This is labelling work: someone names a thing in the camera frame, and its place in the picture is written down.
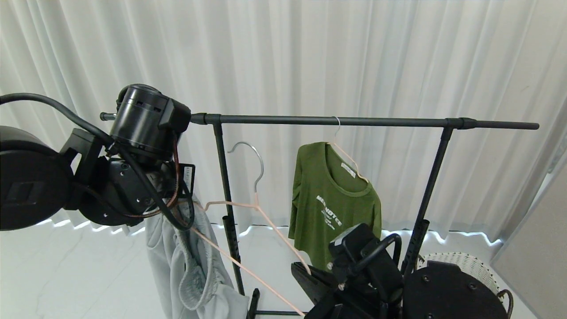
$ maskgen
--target woven laundry basket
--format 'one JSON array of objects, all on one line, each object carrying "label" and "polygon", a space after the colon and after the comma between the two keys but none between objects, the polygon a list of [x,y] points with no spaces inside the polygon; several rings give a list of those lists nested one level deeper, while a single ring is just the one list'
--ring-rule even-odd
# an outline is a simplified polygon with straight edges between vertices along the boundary
[{"label": "woven laundry basket", "polygon": [[506,289],[502,291],[500,290],[500,287],[494,279],[492,270],[490,270],[490,268],[478,258],[466,253],[434,253],[423,257],[420,256],[417,261],[416,269],[426,267],[428,261],[446,262],[459,266],[462,272],[474,277],[476,280],[487,286],[495,295],[498,296],[498,298],[500,298],[502,303],[504,303],[504,295],[508,295],[509,306],[507,312],[508,318],[510,318],[514,307],[514,299],[511,292]]}]

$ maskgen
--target white basket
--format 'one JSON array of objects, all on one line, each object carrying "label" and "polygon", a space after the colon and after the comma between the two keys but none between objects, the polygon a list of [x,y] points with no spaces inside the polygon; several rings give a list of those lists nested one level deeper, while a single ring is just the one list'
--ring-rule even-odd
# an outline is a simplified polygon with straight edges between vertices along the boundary
[{"label": "white basket", "polygon": [[500,291],[500,287],[494,279],[494,275],[488,266],[484,265],[478,258],[465,253],[435,253],[423,256],[423,259],[417,261],[416,269],[427,266],[427,261],[438,261],[452,263],[459,266],[461,271],[467,275],[473,276],[476,280],[482,282],[495,295]]}]

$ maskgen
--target metal hook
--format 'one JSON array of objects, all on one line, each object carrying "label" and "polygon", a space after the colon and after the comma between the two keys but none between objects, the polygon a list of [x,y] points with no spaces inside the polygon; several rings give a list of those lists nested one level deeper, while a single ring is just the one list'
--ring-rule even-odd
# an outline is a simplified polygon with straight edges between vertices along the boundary
[{"label": "metal hook", "polygon": [[254,192],[257,193],[258,192],[258,188],[257,188],[258,182],[262,179],[262,176],[264,176],[264,160],[262,159],[262,156],[260,156],[260,153],[258,152],[258,150],[252,144],[250,144],[248,142],[244,142],[244,141],[240,141],[240,142],[234,144],[234,146],[232,147],[231,150],[228,151],[228,153],[234,152],[234,150],[236,149],[236,147],[239,144],[246,144],[246,145],[250,146],[250,148],[252,150],[254,150],[254,152],[256,152],[256,156],[258,156],[258,159],[260,160],[260,176],[258,176],[258,178],[256,178],[256,181],[254,182]]},{"label": "metal hook", "polygon": [[341,120],[336,116],[333,116],[333,117],[335,119],[337,119],[337,121],[338,121],[338,128],[337,128],[337,131],[335,132],[335,142],[336,142],[337,141],[337,133],[341,130]]}]

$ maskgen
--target white curtain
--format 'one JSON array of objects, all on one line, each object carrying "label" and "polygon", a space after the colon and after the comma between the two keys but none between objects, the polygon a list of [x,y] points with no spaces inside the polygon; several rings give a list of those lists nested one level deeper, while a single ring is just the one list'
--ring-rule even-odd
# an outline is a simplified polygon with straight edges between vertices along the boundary
[{"label": "white curtain", "polygon": [[[453,134],[427,214],[442,234],[497,238],[548,136],[565,126],[556,122],[567,96],[565,1],[4,0],[0,10],[0,93],[45,94],[105,130],[112,123],[99,112],[111,112],[130,83],[152,85],[194,113],[540,123],[538,131]],[[37,103],[0,112],[2,125],[55,149],[73,128]],[[286,225],[298,147],[331,140],[336,127],[223,128],[227,148],[245,140],[264,156],[260,202]],[[338,143],[382,199],[385,228],[412,227],[440,134],[341,128]],[[197,166],[200,199],[222,200],[212,127],[190,125],[180,148]],[[253,152],[227,158],[233,199],[253,201]],[[215,207],[210,218],[221,223],[224,214]],[[235,215],[241,231],[265,224],[243,208]]]}]

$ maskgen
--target beige panel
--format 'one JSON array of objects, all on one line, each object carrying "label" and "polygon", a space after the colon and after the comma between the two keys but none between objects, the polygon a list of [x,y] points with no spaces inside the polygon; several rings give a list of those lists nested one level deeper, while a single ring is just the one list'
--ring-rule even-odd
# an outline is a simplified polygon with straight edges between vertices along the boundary
[{"label": "beige panel", "polygon": [[492,266],[540,318],[566,318],[567,165]]}]

